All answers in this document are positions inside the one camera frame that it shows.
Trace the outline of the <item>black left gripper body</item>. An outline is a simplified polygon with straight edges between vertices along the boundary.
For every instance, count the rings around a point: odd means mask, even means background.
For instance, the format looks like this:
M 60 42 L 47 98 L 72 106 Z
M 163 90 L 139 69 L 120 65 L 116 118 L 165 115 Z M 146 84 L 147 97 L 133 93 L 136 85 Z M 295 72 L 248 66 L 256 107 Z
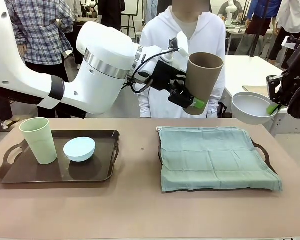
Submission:
M 171 77 L 173 75 L 185 73 L 166 62 L 159 60 L 150 79 L 152 80 L 151 88 L 158 91 L 166 90 L 170 92 L 172 89 L 185 87 L 185 85 L 171 85 Z

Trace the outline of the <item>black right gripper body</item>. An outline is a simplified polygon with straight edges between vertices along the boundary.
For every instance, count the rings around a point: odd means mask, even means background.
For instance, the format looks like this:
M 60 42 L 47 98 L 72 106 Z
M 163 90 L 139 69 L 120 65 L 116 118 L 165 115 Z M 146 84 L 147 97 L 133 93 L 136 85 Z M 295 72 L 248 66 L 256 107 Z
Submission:
M 294 44 L 292 47 L 294 53 L 287 62 L 288 69 L 282 74 L 281 87 L 283 95 L 281 97 L 281 104 L 286 107 L 300 88 L 300 39 L 288 38 L 283 43 L 288 45 Z

